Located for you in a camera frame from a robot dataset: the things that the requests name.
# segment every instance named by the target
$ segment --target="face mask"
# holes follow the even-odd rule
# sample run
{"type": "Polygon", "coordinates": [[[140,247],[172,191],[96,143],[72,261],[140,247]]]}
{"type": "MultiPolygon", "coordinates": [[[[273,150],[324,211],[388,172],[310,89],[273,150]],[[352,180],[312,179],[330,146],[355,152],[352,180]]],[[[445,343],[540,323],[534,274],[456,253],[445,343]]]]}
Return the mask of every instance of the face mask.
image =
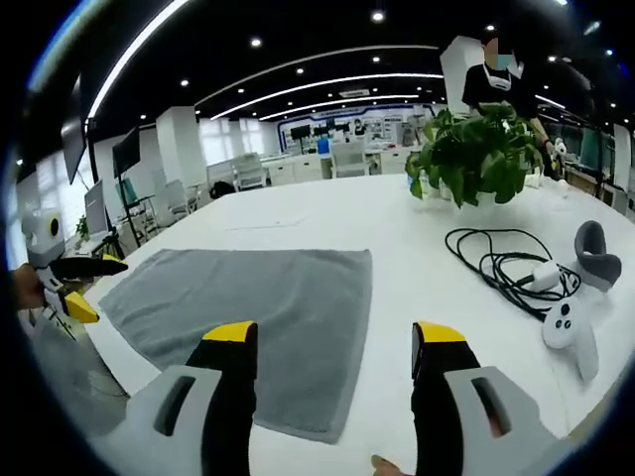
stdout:
{"type": "Polygon", "coordinates": [[[498,55],[496,69],[498,69],[499,71],[506,69],[507,66],[509,66],[513,60],[514,60],[513,55],[498,55]]]}

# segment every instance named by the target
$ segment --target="potted plant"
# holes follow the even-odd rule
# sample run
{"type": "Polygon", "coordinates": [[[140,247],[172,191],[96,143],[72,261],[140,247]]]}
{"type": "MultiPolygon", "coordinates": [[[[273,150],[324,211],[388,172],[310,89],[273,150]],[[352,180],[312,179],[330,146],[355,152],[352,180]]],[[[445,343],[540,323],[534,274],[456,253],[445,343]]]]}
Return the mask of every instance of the potted plant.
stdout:
{"type": "Polygon", "coordinates": [[[478,206],[483,193],[507,203],[523,190],[527,172],[542,166],[532,125],[507,102],[481,104],[481,109],[478,116],[444,110],[426,125],[428,144],[406,163],[412,195],[423,197],[422,174],[432,188],[443,181],[458,207],[478,206]]]}
{"type": "Polygon", "coordinates": [[[75,233],[79,235],[80,241],[87,241],[89,238],[88,233],[88,222],[86,221],[86,217],[82,216],[79,218],[77,225],[75,226],[75,233]]]}

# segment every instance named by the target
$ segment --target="desk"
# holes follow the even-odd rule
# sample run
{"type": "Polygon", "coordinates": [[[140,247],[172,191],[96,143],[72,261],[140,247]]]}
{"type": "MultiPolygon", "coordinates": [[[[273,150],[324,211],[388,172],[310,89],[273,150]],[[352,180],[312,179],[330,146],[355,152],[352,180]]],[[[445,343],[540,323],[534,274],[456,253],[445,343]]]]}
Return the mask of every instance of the desk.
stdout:
{"type": "Polygon", "coordinates": [[[332,155],[280,156],[263,161],[262,167],[269,173],[273,186],[331,179],[332,155]]]}
{"type": "MultiPolygon", "coordinates": [[[[537,401],[541,421],[558,437],[595,407],[624,368],[635,347],[635,226],[624,216],[576,189],[562,197],[555,186],[526,188],[509,204],[492,208],[457,210],[442,200],[426,211],[420,208],[403,176],[269,187],[225,196],[128,257],[132,271],[164,248],[371,251],[368,333],[341,440],[330,446],[254,426],[253,474],[365,476],[372,472],[373,453],[414,472],[410,362],[416,320],[462,332],[481,365],[497,366],[537,401]],[[606,296],[605,313],[592,320],[599,373],[585,388],[572,362],[547,349],[542,324],[468,271],[445,249],[444,238],[459,226],[523,228],[541,238],[559,262],[567,263],[574,258],[574,234],[588,219],[603,225],[608,250],[622,259],[623,275],[606,296]]],[[[101,311],[99,300],[131,271],[103,278],[85,297],[101,311]]],[[[103,312],[101,316],[86,330],[114,377],[135,394],[159,371],[126,343],[103,312]]]]}
{"type": "MultiPolygon", "coordinates": [[[[595,177],[585,174],[572,166],[565,165],[565,179],[574,187],[595,195],[595,190],[597,189],[597,179],[595,177]]],[[[626,213],[628,197],[625,191],[604,182],[600,191],[600,199],[620,213],[626,213]]]]}

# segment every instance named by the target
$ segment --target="monitor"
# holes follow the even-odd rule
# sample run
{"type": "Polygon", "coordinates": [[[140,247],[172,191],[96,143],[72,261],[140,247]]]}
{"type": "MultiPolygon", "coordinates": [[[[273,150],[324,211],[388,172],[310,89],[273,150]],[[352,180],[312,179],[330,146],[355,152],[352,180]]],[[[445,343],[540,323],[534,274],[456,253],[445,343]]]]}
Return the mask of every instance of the monitor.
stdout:
{"type": "Polygon", "coordinates": [[[314,128],[314,136],[323,136],[324,134],[328,134],[327,127],[315,127],[314,128]]]}
{"type": "Polygon", "coordinates": [[[63,160],[66,163],[68,181],[72,184],[81,162],[86,141],[83,135],[83,121],[81,120],[81,76],[77,78],[70,93],[61,129],[63,160]]]}
{"type": "Polygon", "coordinates": [[[139,129],[134,128],[119,144],[112,148],[112,161],[116,178],[141,162],[139,129]]]}
{"type": "Polygon", "coordinates": [[[304,139],[305,137],[308,137],[310,135],[311,135],[311,126],[309,125],[294,127],[291,130],[291,138],[294,141],[297,141],[298,139],[304,139]]]}
{"type": "Polygon", "coordinates": [[[103,198],[103,182],[98,181],[86,195],[83,196],[86,208],[86,224],[90,236],[108,231],[106,218],[106,204],[103,198]]]}

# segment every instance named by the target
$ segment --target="human hand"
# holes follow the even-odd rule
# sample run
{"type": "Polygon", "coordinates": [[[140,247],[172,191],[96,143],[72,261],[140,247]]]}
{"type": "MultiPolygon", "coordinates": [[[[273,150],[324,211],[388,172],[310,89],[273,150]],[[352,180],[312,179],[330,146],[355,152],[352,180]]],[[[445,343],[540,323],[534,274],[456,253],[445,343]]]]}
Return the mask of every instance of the human hand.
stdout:
{"type": "Polygon", "coordinates": [[[370,458],[370,464],[375,468],[374,476],[406,476],[393,463],[376,454],[370,458]]]}
{"type": "Polygon", "coordinates": [[[547,149],[549,156],[552,156],[556,152],[556,146],[552,143],[552,141],[547,141],[545,143],[545,148],[547,149]]]}
{"type": "Polygon", "coordinates": [[[44,291],[33,266],[24,264],[13,272],[15,299],[19,309],[33,309],[44,305],[44,291]]]}

